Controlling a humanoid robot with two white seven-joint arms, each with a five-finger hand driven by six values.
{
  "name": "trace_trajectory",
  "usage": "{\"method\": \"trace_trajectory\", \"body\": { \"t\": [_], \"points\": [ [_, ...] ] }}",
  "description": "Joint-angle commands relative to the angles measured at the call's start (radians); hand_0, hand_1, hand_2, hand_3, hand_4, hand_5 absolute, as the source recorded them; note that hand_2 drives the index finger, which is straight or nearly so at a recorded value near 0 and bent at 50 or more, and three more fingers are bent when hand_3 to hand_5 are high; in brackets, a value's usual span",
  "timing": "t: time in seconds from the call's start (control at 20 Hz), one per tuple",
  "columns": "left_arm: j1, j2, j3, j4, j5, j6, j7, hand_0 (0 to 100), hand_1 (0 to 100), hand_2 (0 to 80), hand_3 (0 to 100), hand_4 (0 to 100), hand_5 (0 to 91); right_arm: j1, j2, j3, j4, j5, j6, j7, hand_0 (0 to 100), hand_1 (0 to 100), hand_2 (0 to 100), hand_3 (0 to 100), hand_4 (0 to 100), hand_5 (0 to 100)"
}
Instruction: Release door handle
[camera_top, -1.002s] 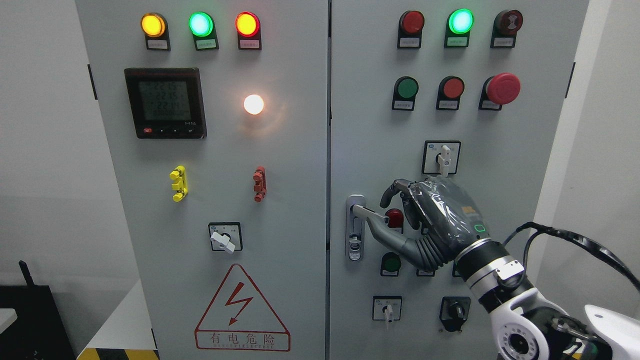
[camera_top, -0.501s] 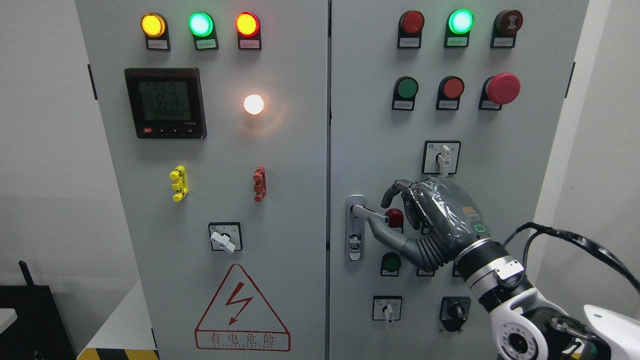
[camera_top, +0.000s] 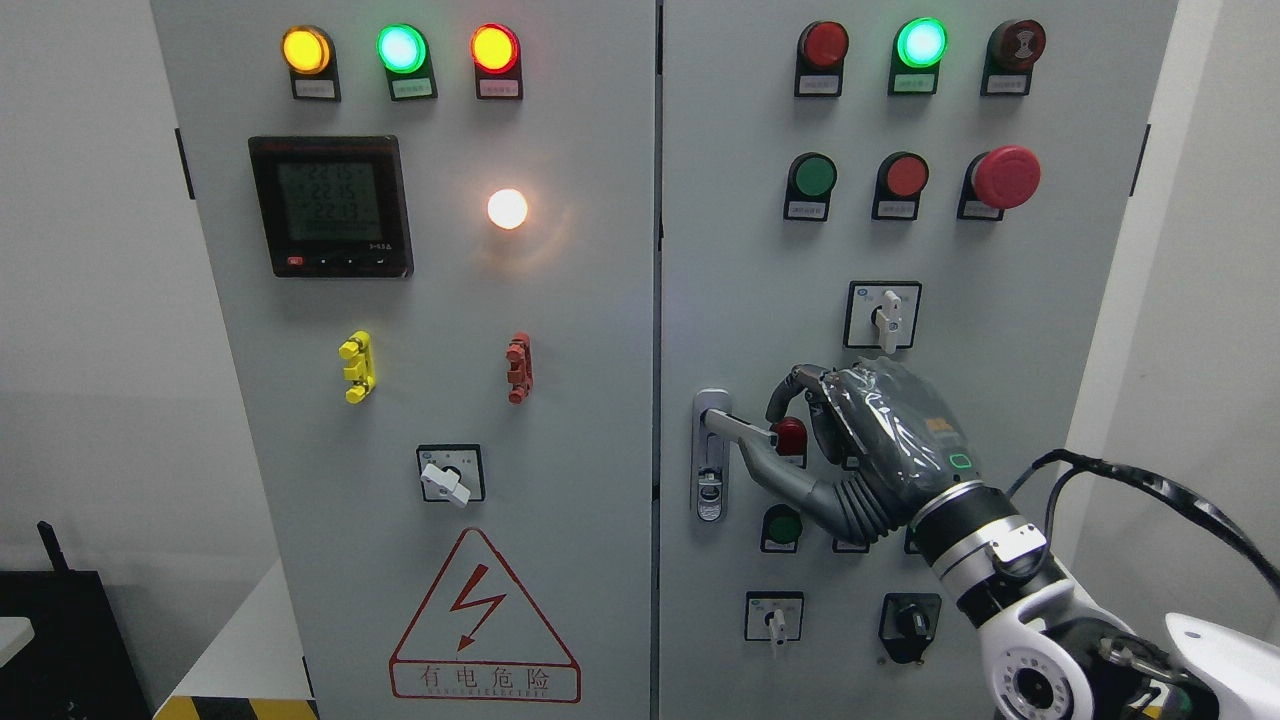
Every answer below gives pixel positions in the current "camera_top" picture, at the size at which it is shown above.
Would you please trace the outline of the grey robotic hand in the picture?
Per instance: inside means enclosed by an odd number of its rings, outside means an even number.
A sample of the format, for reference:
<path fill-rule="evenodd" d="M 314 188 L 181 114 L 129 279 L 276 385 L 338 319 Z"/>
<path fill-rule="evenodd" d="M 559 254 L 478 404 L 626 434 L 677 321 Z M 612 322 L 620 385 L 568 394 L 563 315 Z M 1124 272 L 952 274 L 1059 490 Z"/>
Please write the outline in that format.
<path fill-rule="evenodd" d="M 780 421 L 804 393 L 827 459 L 854 457 L 854 474 L 823 479 L 785 462 L 772 443 L 740 430 L 735 439 L 751 478 L 832 537 L 872 544 L 909 524 L 952 486 L 980 479 L 955 414 L 933 386 L 891 357 L 849 369 L 796 365 L 765 410 Z"/>

